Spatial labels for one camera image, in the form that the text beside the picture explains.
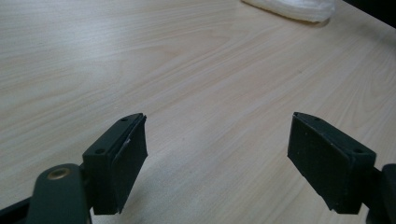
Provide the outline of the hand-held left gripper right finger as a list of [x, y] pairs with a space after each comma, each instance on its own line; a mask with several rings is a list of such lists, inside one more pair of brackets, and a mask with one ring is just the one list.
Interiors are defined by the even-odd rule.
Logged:
[[357, 214], [376, 154], [312, 115], [292, 115], [288, 157], [329, 209]]

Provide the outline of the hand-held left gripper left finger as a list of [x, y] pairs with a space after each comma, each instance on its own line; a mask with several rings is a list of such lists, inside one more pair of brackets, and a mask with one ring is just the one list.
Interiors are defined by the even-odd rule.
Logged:
[[84, 153], [84, 173], [96, 215], [120, 213], [148, 156], [142, 113], [119, 119]]

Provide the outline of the white towel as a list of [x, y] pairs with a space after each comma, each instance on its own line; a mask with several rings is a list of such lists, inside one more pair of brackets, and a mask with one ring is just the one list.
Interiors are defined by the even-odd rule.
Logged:
[[286, 18], [323, 22], [335, 11], [335, 0], [241, 0]]

